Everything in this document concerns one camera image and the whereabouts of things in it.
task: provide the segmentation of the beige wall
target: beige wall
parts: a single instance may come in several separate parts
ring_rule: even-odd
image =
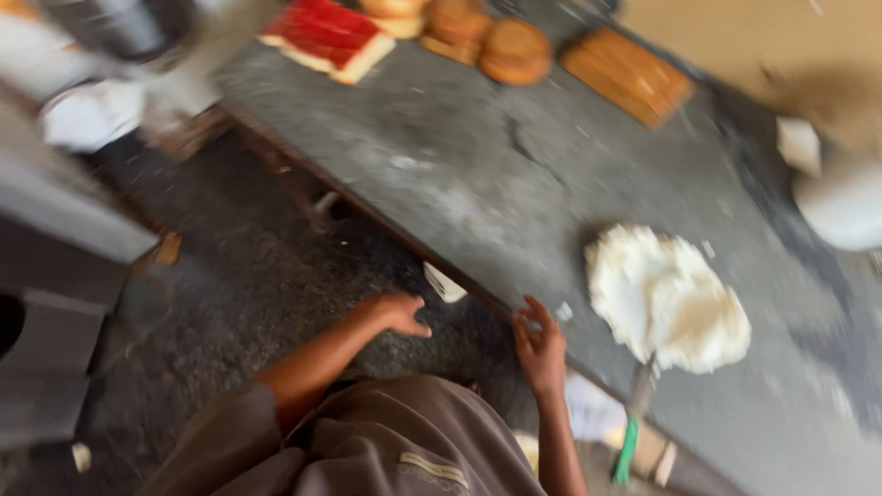
[[[879,0],[628,0],[619,20],[845,144],[882,128]]]

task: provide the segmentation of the person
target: person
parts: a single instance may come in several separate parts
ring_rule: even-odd
[[[466,387],[421,375],[329,389],[384,330],[431,337],[414,319],[422,298],[399,293],[361,302],[214,400],[140,494],[587,495],[564,403],[566,342],[548,309],[525,300],[512,328],[539,410],[538,480],[503,419]]]

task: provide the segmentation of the dough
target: dough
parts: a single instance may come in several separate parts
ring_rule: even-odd
[[[646,226],[606,231],[585,249],[591,304],[645,363],[707,373],[744,358],[751,324],[698,248]]]

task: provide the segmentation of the cake slice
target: cake slice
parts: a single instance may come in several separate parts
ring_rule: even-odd
[[[284,56],[331,79],[354,85],[395,48],[395,40],[367,16],[333,0],[299,0],[258,35]]]

